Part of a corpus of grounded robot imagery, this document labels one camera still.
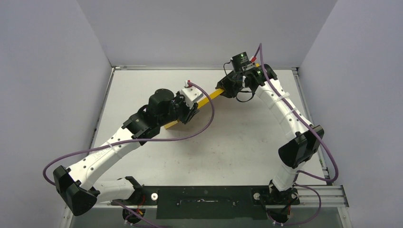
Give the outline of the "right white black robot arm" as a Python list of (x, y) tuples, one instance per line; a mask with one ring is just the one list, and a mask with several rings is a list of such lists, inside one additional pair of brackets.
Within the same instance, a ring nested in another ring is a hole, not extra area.
[(321, 126), (313, 126), (289, 98), (277, 74), (267, 64), (241, 67), (228, 73), (217, 83), (222, 96), (235, 98), (245, 89), (257, 96), (273, 113), (288, 142), (281, 146), (278, 155), (281, 165), (269, 183), (269, 200), (280, 204), (291, 201), (298, 172), (318, 151), (319, 140), (324, 136)]

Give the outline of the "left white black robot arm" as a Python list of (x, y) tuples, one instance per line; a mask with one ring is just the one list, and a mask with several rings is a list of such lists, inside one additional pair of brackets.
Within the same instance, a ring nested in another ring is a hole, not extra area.
[(133, 177), (113, 181), (99, 178), (125, 155), (157, 136), (162, 126), (174, 121), (189, 122), (198, 112), (197, 102), (202, 96), (193, 86), (177, 93), (158, 89), (149, 97), (148, 104), (131, 115), (100, 150), (67, 168), (57, 167), (53, 171), (55, 186), (73, 215), (83, 215), (104, 201), (117, 199), (137, 204), (142, 198), (141, 185)]

